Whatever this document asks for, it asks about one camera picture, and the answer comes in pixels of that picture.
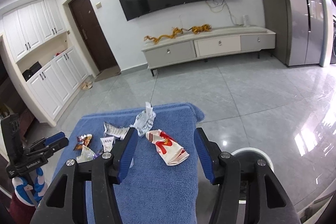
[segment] doormat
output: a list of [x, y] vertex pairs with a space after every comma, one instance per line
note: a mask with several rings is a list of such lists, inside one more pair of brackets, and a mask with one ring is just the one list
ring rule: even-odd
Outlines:
[[119, 66], [114, 66], [112, 68], [105, 69], [100, 74], [98, 74], [95, 82], [98, 82], [98, 81], [101, 81], [101, 80], [104, 80], [104, 79], [107, 79], [113, 76], [117, 76], [120, 73], [121, 72], [120, 72]]

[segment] golden dragon figurine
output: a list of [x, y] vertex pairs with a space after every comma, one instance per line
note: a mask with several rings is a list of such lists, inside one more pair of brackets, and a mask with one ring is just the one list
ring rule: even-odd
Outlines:
[[163, 34], [159, 37], [150, 37], [150, 36], [145, 36], [144, 41], [146, 40], [152, 40], [153, 43], [156, 45], [163, 37], [167, 37], [170, 39], [176, 38], [176, 36], [179, 33], [183, 33], [183, 31], [192, 31], [194, 34], [199, 34], [200, 32], [210, 32], [211, 31], [211, 25], [209, 24], [204, 24], [202, 26], [193, 26], [189, 30], [188, 29], [183, 29], [183, 28], [173, 28], [173, 33], [171, 35], [168, 34]]

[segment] door handle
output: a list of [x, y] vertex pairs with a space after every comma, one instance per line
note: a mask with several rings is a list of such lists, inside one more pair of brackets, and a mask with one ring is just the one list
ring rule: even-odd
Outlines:
[[85, 40], [87, 40], [86, 32], [85, 32], [84, 29], [82, 29], [82, 33], [83, 33], [83, 36], [84, 36]]

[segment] metal screw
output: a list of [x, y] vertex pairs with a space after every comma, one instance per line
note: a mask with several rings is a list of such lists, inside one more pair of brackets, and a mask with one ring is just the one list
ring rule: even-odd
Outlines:
[[103, 159], [109, 159], [109, 158], [111, 158], [111, 156], [112, 156], [112, 154], [110, 152], [105, 152], [101, 157]]
[[230, 158], [230, 153], [228, 152], [221, 152], [220, 156], [224, 159], [228, 159]]
[[258, 165], [260, 165], [260, 166], [265, 166], [266, 165], [266, 161], [264, 161], [264, 160], [257, 160], [257, 163], [258, 163]]
[[74, 164], [75, 164], [74, 159], [67, 160], [67, 166], [71, 166], [71, 165], [74, 165]]

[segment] tiled floor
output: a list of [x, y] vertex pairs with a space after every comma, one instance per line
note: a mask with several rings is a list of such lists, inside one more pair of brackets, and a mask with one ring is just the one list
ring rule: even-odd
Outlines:
[[[35, 124], [28, 140], [59, 131], [70, 135], [86, 114], [170, 102], [191, 102], [205, 113], [209, 140], [233, 152], [256, 147], [272, 159], [275, 174], [298, 210], [336, 178], [336, 66], [287, 68], [261, 52], [142, 70], [93, 83], [80, 92], [56, 128]], [[51, 180], [58, 155], [45, 166]], [[199, 169], [197, 217], [208, 223], [218, 188]]]

